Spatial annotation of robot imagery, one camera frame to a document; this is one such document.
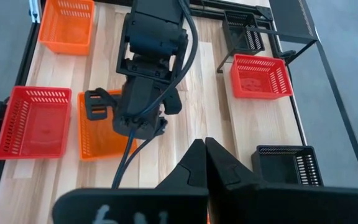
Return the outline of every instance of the basket slot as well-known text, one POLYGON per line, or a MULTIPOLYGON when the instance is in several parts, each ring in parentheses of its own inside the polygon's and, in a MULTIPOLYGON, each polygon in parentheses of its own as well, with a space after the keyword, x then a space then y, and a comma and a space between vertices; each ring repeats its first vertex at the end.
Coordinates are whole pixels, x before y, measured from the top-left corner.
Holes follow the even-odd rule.
POLYGON ((253 71, 253 72, 268 72, 269 68, 263 68, 263 67, 256 67, 256 66, 247 66, 247 65, 240 65, 238 66, 239 70, 247 70, 247 71, 253 71))
POLYGON ((64 91, 26 90, 31 101, 38 103, 68 103, 64 91))
POLYGON ((317 166, 310 154, 296 156, 300 180, 302 185, 320 186, 317 166))
POLYGON ((238 65, 253 65, 253 66, 265 66, 269 69, 275 65, 274 62, 269 62, 267 60, 255 60, 255 59, 238 59, 238 65))
POLYGON ((281 68, 269 73, 270 81, 272 83, 272 89, 275 93, 287 93, 289 89, 285 83, 284 73, 281 68))
POLYGON ((4 152, 16 155, 20 153, 28 113, 29 102, 22 99, 13 102, 12 116, 8 121, 6 140, 2 146, 4 152))
POLYGON ((272 156, 278 156, 278 155, 295 155, 296 153, 302 151, 302 149, 281 149, 281 148, 266 148, 266 149, 260 149, 260 155, 272 155, 272 156))
POLYGON ((47 41, 55 41, 56 40, 56 33, 57 33, 57 23, 58 23, 58 15, 53 4, 49 5, 50 10, 45 12, 44 18, 45 24, 44 26, 48 27, 45 29, 42 39, 47 41))
POLYGON ((81 153, 83 153, 85 156, 91 157, 91 139, 89 134, 89 121, 86 118, 86 115, 83 113, 85 110, 85 104, 83 102, 80 103, 80 123, 81 123, 81 153))
POLYGON ((59 13, 63 16, 90 18, 90 7, 87 4, 70 1, 58 1, 59 13))
POLYGON ((227 23, 229 26, 254 26, 255 21, 253 20, 252 16, 247 14, 226 14, 227 23))
POLYGON ((255 44, 254 44, 254 42, 252 41, 251 31, 248 31, 248 30, 247 30, 247 36, 248 36, 248 40, 249 40, 249 47, 250 47, 252 50, 255 50, 255 44))
POLYGON ((251 34, 254 36, 254 38, 249 39, 250 42, 253 40, 255 42, 255 45, 257 47, 257 50, 263 49, 262 43, 260 42, 260 38, 257 32, 252 31, 251 34))

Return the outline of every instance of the mesh basket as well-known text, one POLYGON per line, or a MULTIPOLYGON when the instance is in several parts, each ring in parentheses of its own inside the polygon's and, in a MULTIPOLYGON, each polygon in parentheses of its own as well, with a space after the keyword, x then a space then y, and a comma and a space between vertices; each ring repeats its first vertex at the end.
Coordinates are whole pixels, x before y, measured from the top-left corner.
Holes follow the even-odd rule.
POLYGON ((88 55, 93 11, 90 0, 48 0, 39 41, 55 53, 88 55))
MULTIPOLYGON (((120 90, 111 90, 110 94, 120 94, 120 90)), ((78 142, 80 159, 94 161, 121 156, 128 141, 112 129, 112 109, 108 108, 106 119, 91 121, 86 116, 85 93, 78 94, 78 142)), ((135 151, 136 141, 132 143, 131 151, 135 151)))
POLYGON ((252 167, 267 182, 323 185, 311 146, 258 146, 252 167))
POLYGON ((274 100, 292 95, 282 59, 235 54, 230 75, 236 98, 274 100))
POLYGON ((235 53, 255 55, 265 50, 260 33, 246 31, 246 35, 239 40, 244 27, 257 28, 255 16, 252 13, 225 11, 223 32, 229 50, 235 48, 235 53))
POLYGON ((0 159, 61 157, 70 110, 70 89, 15 86, 1 128, 0 159))

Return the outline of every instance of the black cable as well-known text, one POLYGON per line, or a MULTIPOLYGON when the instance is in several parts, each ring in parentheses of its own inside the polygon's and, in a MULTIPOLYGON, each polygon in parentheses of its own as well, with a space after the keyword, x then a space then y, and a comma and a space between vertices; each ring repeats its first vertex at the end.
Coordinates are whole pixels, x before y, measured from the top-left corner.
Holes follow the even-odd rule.
MULTIPOLYGON (((156 133, 161 132, 165 127, 166 127, 166 124, 161 125, 161 127, 156 131, 156 133)), ((150 143, 154 138, 155 138, 155 136, 154 136, 152 139, 148 139, 148 140, 144 141, 144 142, 132 153, 132 155, 129 156, 128 160, 125 162, 124 167, 122 168, 121 176, 120 176, 119 179, 118 179, 119 182, 121 182, 122 177, 124 176, 125 171, 126 171, 127 168, 129 167, 129 164, 132 162, 132 160, 135 158, 135 156, 136 156, 148 143, 150 143)))
POLYGON ((186 5, 186 3, 183 0, 178 0, 178 2, 179 2, 179 5, 183 11, 183 14, 185 15, 187 23, 189 23, 190 30, 191 30, 191 36, 193 37, 193 45, 191 46, 191 51, 190 51, 188 60, 185 64, 185 66, 180 71, 179 75, 176 77, 176 79, 174 79, 174 81, 171 84, 169 84, 169 86, 164 90, 164 92, 160 96, 158 96, 153 101, 153 103, 149 104, 148 107, 146 107, 143 111, 141 111, 139 114, 135 115, 135 117, 145 115, 148 112, 150 112, 151 110, 153 110, 154 108, 156 108, 157 106, 159 106, 161 104, 161 101, 163 101, 165 99, 165 97, 168 95, 168 93, 173 88, 175 88, 180 83, 180 81, 185 77, 185 75, 187 74, 191 65, 194 62, 194 58, 196 57, 197 48, 198 48, 197 28, 196 28, 193 18, 190 15, 190 10, 189 10, 188 6, 186 5))
POLYGON ((122 177, 124 174, 123 167, 125 165, 125 162, 127 161, 129 151, 131 150, 132 142, 134 141, 134 137, 135 137, 135 130, 132 129, 128 135, 128 142, 127 142, 127 146, 125 147, 124 155, 122 155, 122 159, 119 162, 116 175, 114 176, 114 180, 112 181, 112 185, 111 185, 112 189, 118 189, 119 184, 121 183, 120 177, 122 177))

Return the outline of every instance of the wooden table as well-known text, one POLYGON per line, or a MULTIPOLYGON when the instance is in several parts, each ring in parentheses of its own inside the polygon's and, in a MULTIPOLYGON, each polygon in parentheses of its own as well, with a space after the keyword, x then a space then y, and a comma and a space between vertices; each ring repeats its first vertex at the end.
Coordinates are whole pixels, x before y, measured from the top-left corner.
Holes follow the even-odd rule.
MULTIPOLYGON (((269 0, 241 3, 269 7, 269 0)), ((115 70, 127 12, 127 7, 96 4, 93 44, 87 57, 57 55, 37 44, 27 85, 66 87, 73 92, 67 149, 61 159, 6 161, 0 182, 0 224, 51 223, 51 207, 64 193, 81 187, 111 186, 120 157, 79 160, 76 97, 96 87, 121 88, 125 76, 115 70)), ((196 138, 214 137, 250 169, 250 156, 259 144, 301 144, 289 97, 274 101, 235 99, 228 75, 231 63, 225 64, 223 74, 215 72, 227 52, 221 21, 195 21, 200 43, 195 62, 179 86, 183 109, 178 115, 167 116, 166 133, 132 161, 121 187, 155 187, 196 138)), ((267 50, 258 55, 271 57, 267 36, 262 34, 262 38, 267 50)))

